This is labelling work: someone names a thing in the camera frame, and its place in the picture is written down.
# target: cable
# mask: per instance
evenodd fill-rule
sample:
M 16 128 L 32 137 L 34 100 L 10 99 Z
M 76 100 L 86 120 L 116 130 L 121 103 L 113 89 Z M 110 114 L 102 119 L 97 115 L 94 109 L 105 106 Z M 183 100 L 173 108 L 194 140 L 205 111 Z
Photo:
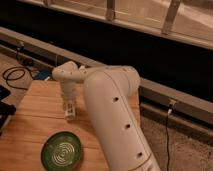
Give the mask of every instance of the cable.
M 167 116 L 166 116 L 166 151 L 167 151 L 167 165 L 166 170 L 169 171 L 169 165 L 170 165 L 170 151 L 169 151 L 169 130 L 168 130 L 168 121 L 169 121 L 169 115 L 171 114 L 172 109 L 169 108 Z
M 19 64 L 22 65 L 22 62 L 21 62 L 21 59 L 19 58 L 19 52 L 23 49 L 23 47 L 18 47 L 17 48 L 17 51 L 16 51 L 16 60 L 18 61 Z M 11 67 L 11 68 L 8 68 L 6 69 L 3 74 L 2 74 L 2 77 L 3 79 L 6 81 L 6 84 L 11 87 L 11 88 L 15 88 L 15 89 L 20 89 L 20 90 L 28 90 L 27 88 L 24 88 L 24 87 L 17 87 L 17 86 L 14 86 L 14 85 L 11 85 L 9 83 L 9 81 L 16 81 L 16 80 L 19 80 L 21 79 L 22 77 L 24 77 L 24 75 L 26 74 L 26 71 L 29 73 L 29 75 L 31 76 L 31 78 L 33 79 L 33 75 L 32 75 L 32 72 L 27 66 L 20 66 L 20 67 Z M 11 76 L 15 73 L 15 72 L 22 72 L 22 74 L 18 77 L 13 77 L 11 78 Z
M 166 116 L 166 151 L 167 151 L 167 165 L 166 165 L 166 169 L 167 171 L 169 171 L 169 166 L 170 166 L 170 151 L 169 151 L 169 141 L 170 141 L 170 137 L 169 137 L 169 130 L 168 130 L 168 123 L 169 123 L 169 116 L 172 114 L 172 111 L 174 109 L 175 104 L 177 103 L 177 101 L 170 99 L 170 103 L 169 103 L 169 110 L 167 112 L 167 116 Z

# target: mounting hole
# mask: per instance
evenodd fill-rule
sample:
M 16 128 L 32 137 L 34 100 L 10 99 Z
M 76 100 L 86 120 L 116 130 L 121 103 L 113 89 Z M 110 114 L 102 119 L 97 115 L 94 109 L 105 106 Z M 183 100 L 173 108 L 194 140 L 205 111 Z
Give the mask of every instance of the mounting hole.
M 130 127 L 131 127 L 130 124 L 125 125 L 125 129 L 129 129 Z
M 113 98 L 113 102 L 117 102 L 118 100 L 119 100 L 118 97 L 114 97 L 114 98 Z
M 139 159 L 139 158 L 141 158 L 141 157 L 142 157 L 142 155 L 143 155 L 143 154 L 142 154 L 142 152 L 140 152 L 140 153 L 138 153 L 138 154 L 137 154 L 137 156 L 136 156 L 136 157 Z

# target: blue object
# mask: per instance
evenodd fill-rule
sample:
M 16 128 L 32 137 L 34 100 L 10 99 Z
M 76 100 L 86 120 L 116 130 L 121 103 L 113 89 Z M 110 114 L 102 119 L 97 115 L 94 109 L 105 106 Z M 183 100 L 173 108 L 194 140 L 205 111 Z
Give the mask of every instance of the blue object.
M 34 80 L 45 80 L 47 77 L 51 76 L 51 72 L 48 70 L 41 70 L 39 73 L 33 77 Z

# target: floor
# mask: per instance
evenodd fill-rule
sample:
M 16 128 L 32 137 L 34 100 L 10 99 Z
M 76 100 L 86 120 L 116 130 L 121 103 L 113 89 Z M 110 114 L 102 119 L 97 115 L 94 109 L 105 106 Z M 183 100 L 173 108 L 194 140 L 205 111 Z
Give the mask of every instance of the floor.
M 0 74 L 7 68 L 18 66 L 16 60 L 0 54 Z M 31 82 L 29 75 L 14 82 L 15 85 L 28 87 Z M 0 78 L 0 84 L 7 87 Z M 11 89 L 11 95 L 4 99 L 8 104 L 18 107 L 25 91 Z M 166 171 L 166 132 L 165 126 L 142 116 L 142 130 L 147 137 L 153 153 L 162 171 Z M 169 129 L 170 137 L 170 171 L 213 171 L 213 147 L 187 137 L 175 130 Z

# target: glass window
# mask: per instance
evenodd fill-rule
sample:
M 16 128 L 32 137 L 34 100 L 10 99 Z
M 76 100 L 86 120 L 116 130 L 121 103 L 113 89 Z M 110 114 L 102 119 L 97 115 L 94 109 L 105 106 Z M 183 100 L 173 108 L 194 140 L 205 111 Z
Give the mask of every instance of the glass window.
M 213 1 L 184 0 L 179 7 L 172 31 L 213 41 Z

